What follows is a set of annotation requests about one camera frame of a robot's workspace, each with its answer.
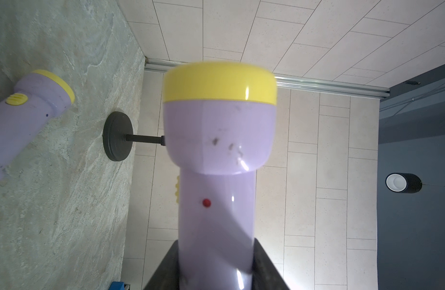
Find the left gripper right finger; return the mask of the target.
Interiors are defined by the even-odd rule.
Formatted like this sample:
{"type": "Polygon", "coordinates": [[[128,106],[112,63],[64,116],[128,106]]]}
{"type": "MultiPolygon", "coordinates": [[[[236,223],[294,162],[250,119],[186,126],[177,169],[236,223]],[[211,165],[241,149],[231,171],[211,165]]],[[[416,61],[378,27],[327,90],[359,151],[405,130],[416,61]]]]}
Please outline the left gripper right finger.
{"type": "Polygon", "coordinates": [[[255,238],[252,266],[253,290],[289,290],[259,240],[255,238]]]}

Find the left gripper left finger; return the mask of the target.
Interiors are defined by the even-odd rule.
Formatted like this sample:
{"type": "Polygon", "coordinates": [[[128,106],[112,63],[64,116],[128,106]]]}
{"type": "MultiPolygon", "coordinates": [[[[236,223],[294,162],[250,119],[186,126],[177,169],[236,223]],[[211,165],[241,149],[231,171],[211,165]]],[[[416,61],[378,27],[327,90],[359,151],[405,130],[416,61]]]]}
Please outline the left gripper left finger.
{"type": "Polygon", "coordinates": [[[179,243],[174,241],[144,290],[179,290],[179,243]]]}

